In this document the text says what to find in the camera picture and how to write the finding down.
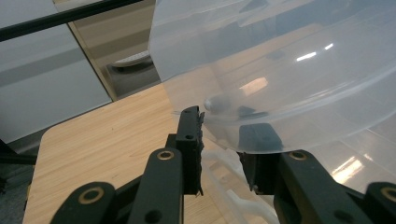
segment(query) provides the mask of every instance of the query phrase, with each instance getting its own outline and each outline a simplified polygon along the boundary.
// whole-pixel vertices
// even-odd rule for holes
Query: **black bar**
[[[278,216],[285,204],[295,203],[301,214],[298,223],[373,223],[309,152],[282,153],[278,171],[286,186],[276,189],[274,203]],[[286,218],[279,220],[288,223]]]
[[[151,153],[127,223],[183,223],[181,157],[172,148]]]
[[[371,183],[363,199],[363,210],[374,223],[396,223],[396,185]]]
[[[139,176],[119,189],[116,189],[116,201],[119,212],[117,214],[115,224],[123,224],[127,222],[134,206],[134,199],[137,191],[139,190],[141,179],[142,176]]]
[[[354,189],[350,189],[347,186],[344,186],[342,184],[340,184],[341,188],[343,188],[343,190],[346,192],[346,194],[352,199],[352,201],[359,207],[362,208],[362,203],[363,203],[363,199],[364,199],[364,194],[354,190]]]
[[[184,194],[204,195],[201,188],[201,152],[202,123],[204,114],[200,114],[198,106],[192,106],[181,112],[176,134],[176,149],[183,155]]]
[[[0,153],[0,163],[35,165],[37,156]]]
[[[0,153],[16,154],[3,140],[0,139]]]
[[[3,179],[2,177],[0,177],[0,195],[5,193],[6,183],[7,183],[7,181],[5,179]]]
[[[114,187],[105,182],[91,182],[73,191],[50,223],[114,223],[117,212]]]
[[[259,195],[273,195],[277,178],[276,166],[280,153],[248,154],[237,152],[250,187]]]
[[[49,29],[70,21],[80,20],[115,8],[125,7],[143,0],[104,0],[84,7],[73,8],[46,17],[22,22],[0,29],[0,42],[22,35]]]

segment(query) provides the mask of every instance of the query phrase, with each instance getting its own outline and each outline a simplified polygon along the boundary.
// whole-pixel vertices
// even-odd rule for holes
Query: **wooden table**
[[[105,181],[119,188],[143,174],[177,122],[163,85],[48,130],[41,141],[24,223],[49,223],[76,188]],[[210,196],[185,197],[186,223],[225,223]]]

